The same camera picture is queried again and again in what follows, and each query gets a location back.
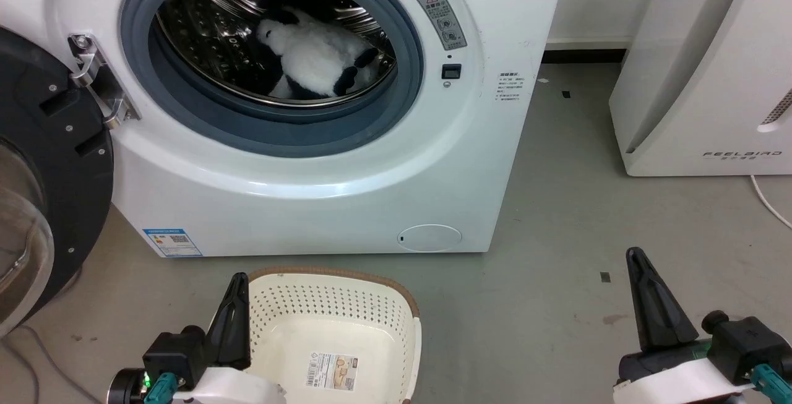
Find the white front-load washing machine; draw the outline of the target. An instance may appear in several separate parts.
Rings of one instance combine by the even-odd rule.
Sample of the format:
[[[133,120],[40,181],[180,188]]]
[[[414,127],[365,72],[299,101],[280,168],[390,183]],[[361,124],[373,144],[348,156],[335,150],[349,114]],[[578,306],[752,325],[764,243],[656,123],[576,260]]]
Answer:
[[[143,229],[203,257],[486,252],[558,0],[448,1],[455,51],[416,0],[0,0],[0,27],[70,74],[68,36],[96,38],[142,117],[108,129],[111,206],[159,255]],[[376,82],[270,97],[256,28],[283,7],[379,49]],[[495,101],[501,72],[526,77],[520,101]]]

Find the cream perforated laundry basket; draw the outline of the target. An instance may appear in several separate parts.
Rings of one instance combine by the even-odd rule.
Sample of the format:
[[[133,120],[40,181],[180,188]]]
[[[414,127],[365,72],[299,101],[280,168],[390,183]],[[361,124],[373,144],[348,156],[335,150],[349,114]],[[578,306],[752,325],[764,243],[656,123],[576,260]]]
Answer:
[[[414,404],[422,349],[418,303],[396,281],[322,267],[249,274],[251,364],[286,404]],[[306,387],[312,351],[359,358],[354,392]]]

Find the metal door hinge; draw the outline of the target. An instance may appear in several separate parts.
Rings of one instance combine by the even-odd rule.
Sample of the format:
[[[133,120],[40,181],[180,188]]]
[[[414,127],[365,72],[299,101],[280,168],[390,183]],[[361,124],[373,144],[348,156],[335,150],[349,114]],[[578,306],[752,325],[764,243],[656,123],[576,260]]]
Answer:
[[[141,115],[116,77],[101,46],[90,33],[68,36],[68,44],[77,63],[71,72],[71,82],[87,88],[101,111],[103,125],[116,129],[129,121],[139,121]]]

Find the grey warning sticker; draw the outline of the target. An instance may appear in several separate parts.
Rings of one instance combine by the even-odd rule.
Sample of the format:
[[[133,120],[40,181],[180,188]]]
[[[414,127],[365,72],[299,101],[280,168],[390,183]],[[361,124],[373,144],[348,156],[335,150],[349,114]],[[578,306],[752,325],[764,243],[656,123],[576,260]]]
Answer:
[[[467,46],[467,39],[448,0],[416,0],[433,25],[445,51]]]

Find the white air purifier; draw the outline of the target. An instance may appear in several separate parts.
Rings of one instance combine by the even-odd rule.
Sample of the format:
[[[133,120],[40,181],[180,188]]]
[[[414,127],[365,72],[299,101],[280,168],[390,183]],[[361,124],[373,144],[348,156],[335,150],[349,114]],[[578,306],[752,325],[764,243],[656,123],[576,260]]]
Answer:
[[[792,0],[649,0],[609,105],[634,178],[792,175]]]

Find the paper label with barcode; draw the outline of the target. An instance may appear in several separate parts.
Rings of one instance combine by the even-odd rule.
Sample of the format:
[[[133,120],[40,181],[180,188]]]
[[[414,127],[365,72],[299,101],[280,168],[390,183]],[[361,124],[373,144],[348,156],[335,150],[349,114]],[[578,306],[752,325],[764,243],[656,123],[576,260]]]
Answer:
[[[312,351],[306,370],[306,387],[354,392],[359,358]]]

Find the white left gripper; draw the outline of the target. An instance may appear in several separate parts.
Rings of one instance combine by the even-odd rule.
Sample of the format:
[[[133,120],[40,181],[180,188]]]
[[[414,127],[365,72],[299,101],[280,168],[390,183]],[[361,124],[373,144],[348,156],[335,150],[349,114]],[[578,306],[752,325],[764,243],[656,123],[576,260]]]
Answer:
[[[226,367],[207,368],[192,390],[175,393],[173,404],[286,404],[279,385],[243,371],[251,363],[246,273],[232,275],[207,332],[207,347],[214,364]]]

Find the black round washing machine door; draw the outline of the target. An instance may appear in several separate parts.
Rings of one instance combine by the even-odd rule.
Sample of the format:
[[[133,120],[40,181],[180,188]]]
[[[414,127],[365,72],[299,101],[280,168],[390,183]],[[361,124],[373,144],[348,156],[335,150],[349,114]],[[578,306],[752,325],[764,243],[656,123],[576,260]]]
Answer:
[[[87,88],[0,27],[0,339],[72,280],[113,195],[110,131]]]

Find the small text instruction sticker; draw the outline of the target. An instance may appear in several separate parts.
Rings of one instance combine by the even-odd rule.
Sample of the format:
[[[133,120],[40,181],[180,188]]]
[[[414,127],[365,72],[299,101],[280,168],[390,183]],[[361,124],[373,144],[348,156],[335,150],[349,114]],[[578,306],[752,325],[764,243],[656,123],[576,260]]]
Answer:
[[[494,94],[496,102],[518,102],[525,92],[526,77],[520,72],[501,72]]]

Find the black and white panda plush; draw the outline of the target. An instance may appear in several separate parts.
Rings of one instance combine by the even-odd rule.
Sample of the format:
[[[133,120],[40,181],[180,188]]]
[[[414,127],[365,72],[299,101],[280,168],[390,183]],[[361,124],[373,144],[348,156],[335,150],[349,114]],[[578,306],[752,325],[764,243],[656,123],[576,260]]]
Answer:
[[[270,97],[342,97],[378,79],[379,49],[345,27],[296,7],[270,9],[257,24],[256,38],[280,61],[280,76]]]

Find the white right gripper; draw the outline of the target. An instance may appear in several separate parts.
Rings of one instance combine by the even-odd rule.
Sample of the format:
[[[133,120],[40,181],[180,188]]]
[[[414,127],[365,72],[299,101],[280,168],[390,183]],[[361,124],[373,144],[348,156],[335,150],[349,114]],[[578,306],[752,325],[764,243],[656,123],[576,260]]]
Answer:
[[[754,385],[732,384],[711,363],[707,358],[711,341],[696,341],[698,331],[644,250],[626,250],[626,265],[642,351],[619,362],[612,402],[746,404],[744,393]],[[682,346],[659,351],[671,345]]]

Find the blue energy label sticker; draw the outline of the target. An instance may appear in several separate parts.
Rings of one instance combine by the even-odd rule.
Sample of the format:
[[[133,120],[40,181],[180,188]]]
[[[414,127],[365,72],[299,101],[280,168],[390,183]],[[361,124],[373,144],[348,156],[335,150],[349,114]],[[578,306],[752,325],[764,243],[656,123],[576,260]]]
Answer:
[[[181,228],[143,229],[144,235],[164,257],[203,257],[203,254]]]

